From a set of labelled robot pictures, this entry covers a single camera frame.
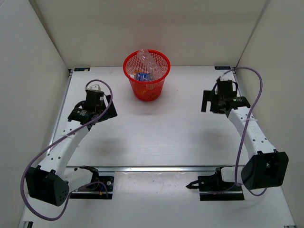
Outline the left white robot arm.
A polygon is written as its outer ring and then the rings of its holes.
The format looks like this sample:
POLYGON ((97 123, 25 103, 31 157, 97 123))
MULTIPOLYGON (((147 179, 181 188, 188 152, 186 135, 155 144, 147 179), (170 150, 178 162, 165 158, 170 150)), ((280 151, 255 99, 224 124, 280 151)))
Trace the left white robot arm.
POLYGON ((112 94, 105 95, 103 91, 91 88, 85 92, 85 100, 75 105, 62 136, 51 145, 45 158, 36 167, 26 168, 21 186, 27 187, 30 197, 60 206, 78 188, 98 188, 100 179, 96 168, 81 166, 65 173, 73 153, 91 128, 117 116, 112 94))

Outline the clear plastic bottle white cap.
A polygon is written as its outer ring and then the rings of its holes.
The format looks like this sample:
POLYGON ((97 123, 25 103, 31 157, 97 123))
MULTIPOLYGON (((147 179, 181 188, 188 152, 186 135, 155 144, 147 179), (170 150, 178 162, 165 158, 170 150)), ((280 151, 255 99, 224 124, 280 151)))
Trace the clear plastic bottle white cap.
POLYGON ((162 77, 162 69, 156 63, 156 61, 147 49, 142 49, 138 51, 137 57, 147 68, 148 72, 154 80, 160 79, 162 77))

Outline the blue label clear bottle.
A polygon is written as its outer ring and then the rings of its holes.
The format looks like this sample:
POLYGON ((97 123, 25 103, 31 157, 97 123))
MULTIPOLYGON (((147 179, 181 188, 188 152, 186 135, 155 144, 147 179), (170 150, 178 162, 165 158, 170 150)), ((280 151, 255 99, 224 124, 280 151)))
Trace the blue label clear bottle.
POLYGON ((140 82, 153 81, 153 77, 150 74, 142 73, 142 72, 130 74, 130 78, 140 81, 140 82))

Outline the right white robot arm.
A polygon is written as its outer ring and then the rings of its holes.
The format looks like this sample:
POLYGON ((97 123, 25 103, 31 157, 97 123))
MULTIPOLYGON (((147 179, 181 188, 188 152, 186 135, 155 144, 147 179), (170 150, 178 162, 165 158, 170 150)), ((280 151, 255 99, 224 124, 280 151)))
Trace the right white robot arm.
POLYGON ((248 162, 234 171, 235 182, 248 190, 279 187, 283 184, 288 165, 286 152, 279 152, 266 138, 257 120, 253 117, 251 105, 244 96, 238 96, 238 84, 232 80, 216 80, 212 90, 203 92, 202 108, 225 114, 241 137, 241 146, 248 153, 248 162))

